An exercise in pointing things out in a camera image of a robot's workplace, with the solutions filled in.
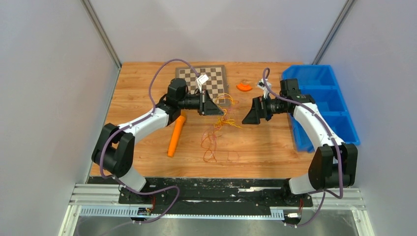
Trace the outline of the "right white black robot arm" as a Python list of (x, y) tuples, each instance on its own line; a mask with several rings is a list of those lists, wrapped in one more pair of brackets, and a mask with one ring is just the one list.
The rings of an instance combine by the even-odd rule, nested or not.
[(281, 191), (281, 199), (287, 205), (294, 205), (301, 194), (313, 193), (352, 186), (356, 180), (357, 147), (343, 141), (321, 115), (318, 105), (309, 94), (302, 94), (297, 79), (280, 82), (280, 94), (274, 93), (266, 78), (257, 86), (263, 95), (252, 100), (251, 109), (242, 124), (260, 124), (262, 119), (270, 120), (275, 114), (288, 113), (304, 129), (311, 141), (315, 154), (308, 172), (288, 179), (287, 188)]

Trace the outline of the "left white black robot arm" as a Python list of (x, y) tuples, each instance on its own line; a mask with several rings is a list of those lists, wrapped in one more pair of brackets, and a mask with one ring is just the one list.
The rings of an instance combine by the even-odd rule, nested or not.
[(154, 131), (175, 122), (182, 110), (196, 110), (201, 116), (223, 115), (209, 92), (202, 88), (208, 80), (206, 74), (199, 76), (198, 87), (191, 93), (185, 79), (174, 78), (167, 92), (149, 112), (121, 125), (104, 125), (92, 152), (92, 162), (132, 191), (131, 197), (137, 203), (146, 203), (150, 190), (145, 187), (146, 179), (133, 167), (135, 145)]

